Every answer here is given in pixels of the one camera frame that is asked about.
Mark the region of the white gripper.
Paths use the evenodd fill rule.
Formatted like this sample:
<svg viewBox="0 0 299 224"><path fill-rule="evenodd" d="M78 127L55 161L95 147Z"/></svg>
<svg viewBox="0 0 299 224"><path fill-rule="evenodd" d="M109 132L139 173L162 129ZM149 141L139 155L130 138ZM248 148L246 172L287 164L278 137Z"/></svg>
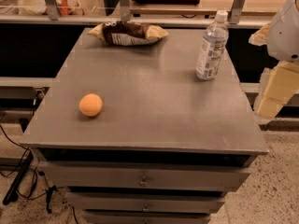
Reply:
<svg viewBox="0 0 299 224"><path fill-rule="evenodd" d="M273 119L299 90L299 0L287 0L280 11L249 38L254 46L267 44L268 54L279 61L261 74L254 112Z"/></svg>

